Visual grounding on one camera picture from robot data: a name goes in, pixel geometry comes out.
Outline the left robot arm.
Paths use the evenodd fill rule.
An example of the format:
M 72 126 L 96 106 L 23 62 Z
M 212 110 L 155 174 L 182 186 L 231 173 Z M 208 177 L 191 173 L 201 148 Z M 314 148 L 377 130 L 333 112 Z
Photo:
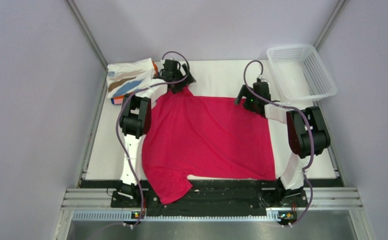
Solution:
M 142 143 L 152 125 L 152 109 L 156 100 L 168 92 L 178 93 L 195 82 L 188 62 L 163 58 L 161 64 L 160 70 L 155 68 L 150 58 L 118 64 L 120 70 L 116 71 L 116 79 L 111 81 L 118 84 L 111 93 L 121 99 L 115 129 L 124 154 L 121 184 L 115 197 L 131 207 L 145 206 L 137 165 L 141 163 Z

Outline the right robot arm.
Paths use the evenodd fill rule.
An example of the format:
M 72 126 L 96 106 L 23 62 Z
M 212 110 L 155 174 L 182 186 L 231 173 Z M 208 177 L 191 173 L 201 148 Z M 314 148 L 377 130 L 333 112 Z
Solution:
M 315 156 L 330 146 L 330 136 L 321 109 L 310 106 L 302 110 L 271 101 L 269 85 L 257 81 L 252 87 L 244 84 L 235 105 L 243 107 L 268 120 L 287 126 L 291 155 L 283 174 L 277 179 L 274 197 L 267 197 L 266 206 L 274 203 L 289 206 L 306 199 L 303 190 L 305 174 Z

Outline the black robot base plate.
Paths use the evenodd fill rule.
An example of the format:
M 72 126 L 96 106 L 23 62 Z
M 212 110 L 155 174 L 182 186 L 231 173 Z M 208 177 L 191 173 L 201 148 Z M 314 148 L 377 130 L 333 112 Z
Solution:
M 191 189 L 172 203 L 161 197 L 147 180 L 141 181 L 148 217 L 243 217 L 264 216 L 267 207 L 305 207 L 306 196 L 277 199 L 274 181 L 263 180 L 190 180 Z

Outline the crimson red t-shirt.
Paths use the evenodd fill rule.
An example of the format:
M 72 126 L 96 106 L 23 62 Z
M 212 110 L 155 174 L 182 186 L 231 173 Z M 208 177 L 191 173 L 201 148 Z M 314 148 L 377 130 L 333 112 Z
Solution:
M 163 204 L 191 189 L 188 176 L 276 180 L 268 120 L 232 98 L 195 96 L 188 89 L 157 100 L 141 157 Z

